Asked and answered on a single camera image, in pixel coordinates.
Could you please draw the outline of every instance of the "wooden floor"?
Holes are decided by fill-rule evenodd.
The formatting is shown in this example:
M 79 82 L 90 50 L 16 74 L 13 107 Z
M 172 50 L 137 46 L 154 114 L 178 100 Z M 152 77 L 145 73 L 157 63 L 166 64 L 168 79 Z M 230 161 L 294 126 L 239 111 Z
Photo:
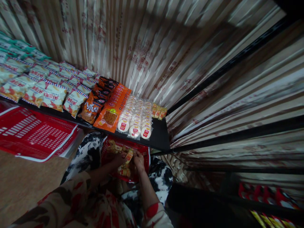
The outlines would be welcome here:
M 7 227 L 36 202 L 59 186 L 69 159 L 55 157 L 45 163 L 25 160 L 0 151 L 0 224 Z

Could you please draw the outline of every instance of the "yellow snack package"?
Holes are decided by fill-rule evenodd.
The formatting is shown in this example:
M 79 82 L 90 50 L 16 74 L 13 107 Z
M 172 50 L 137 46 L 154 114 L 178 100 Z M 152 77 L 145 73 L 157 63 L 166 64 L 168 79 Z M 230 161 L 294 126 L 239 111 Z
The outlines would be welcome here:
M 17 103 L 25 92 L 36 83 L 37 80 L 30 76 L 16 77 L 0 88 L 0 95 Z
M 19 75 L 20 73 L 6 67 L 3 64 L 0 64 L 0 86 L 7 83 L 8 80 L 15 78 Z
M 67 110 L 72 115 L 72 117 L 76 118 L 80 106 L 86 101 L 87 98 L 88 95 L 84 94 L 76 88 L 73 88 L 67 97 L 63 108 Z
M 63 101 L 68 89 L 52 82 L 47 83 L 43 94 L 42 106 L 63 112 Z
M 23 95 L 22 100 L 29 104 L 35 105 L 40 108 L 43 102 L 43 94 L 46 87 L 46 81 L 41 80 L 37 82 L 32 88 L 28 89 Z

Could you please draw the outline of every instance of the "patterned pants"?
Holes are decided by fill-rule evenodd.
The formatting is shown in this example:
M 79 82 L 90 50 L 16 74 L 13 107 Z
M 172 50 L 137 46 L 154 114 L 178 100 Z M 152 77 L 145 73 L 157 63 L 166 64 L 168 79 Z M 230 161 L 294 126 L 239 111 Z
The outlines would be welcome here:
M 100 167 L 103 138 L 104 136 L 99 132 L 91 132 L 85 136 L 78 147 L 76 156 L 64 173 L 61 184 L 78 173 Z M 173 182 L 171 169 L 164 161 L 156 157 L 151 157 L 148 176 L 160 202 L 165 205 Z M 131 191 L 123 194 L 122 200 L 132 211 L 137 224 L 141 224 L 143 207 L 139 184 L 135 185 Z

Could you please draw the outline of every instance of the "red plastic basket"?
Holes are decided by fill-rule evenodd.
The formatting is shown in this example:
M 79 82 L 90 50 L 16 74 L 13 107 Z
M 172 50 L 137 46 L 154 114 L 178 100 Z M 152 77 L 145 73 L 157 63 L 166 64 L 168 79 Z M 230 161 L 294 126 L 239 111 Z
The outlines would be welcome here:
M 102 165 L 106 164 L 108 162 L 107 159 L 106 159 L 106 154 L 108 153 L 107 147 L 110 145 L 109 144 L 110 139 L 114 140 L 115 143 L 117 145 L 121 146 L 121 147 L 125 146 L 126 148 L 131 148 L 133 150 L 139 151 L 144 157 L 145 170 L 146 170 L 147 173 L 149 172 L 149 166 L 150 166 L 150 163 L 151 163 L 149 147 L 144 146 L 144 145 L 140 145 L 140 144 L 137 144 L 137 143 L 134 143 L 134 142 L 130 142 L 130 141 L 127 141 L 125 139 L 117 138 L 117 137 L 112 136 L 112 135 L 108 135 L 107 138 L 104 140 L 103 147 L 102 147 L 102 154 L 101 154 L 101 164 Z M 123 181 L 129 182 L 129 183 L 135 183 L 135 182 L 139 181 L 139 178 L 136 174 L 134 174 L 132 179 L 128 178 L 126 176 L 119 175 L 118 173 L 112 173 L 111 175 L 114 176 L 114 177 L 117 177 L 117 178 L 119 178 Z
M 77 124 L 22 107 L 0 113 L 0 149 L 45 162 L 59 156 L 77 136 Z

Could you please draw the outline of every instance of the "hand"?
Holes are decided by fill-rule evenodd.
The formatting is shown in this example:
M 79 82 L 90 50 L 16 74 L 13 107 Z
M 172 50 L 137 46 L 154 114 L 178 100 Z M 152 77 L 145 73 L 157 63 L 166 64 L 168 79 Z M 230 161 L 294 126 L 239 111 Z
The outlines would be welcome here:
M 113 160 L 110 163 L 113 165 L 114 168 L 118 168 L 127 161 L 126 160 L 127 153 L 125 152 L 121 152 L 118 154 L 109 154 L 109 155 L 113 158 Z
M 139 173 L 145 172 L 143 155 L 138 151 L 134 151 L 133 157 L 134 157 L 134 163 L 135 163 L 135 166 L 136 166 L 138 172 Z

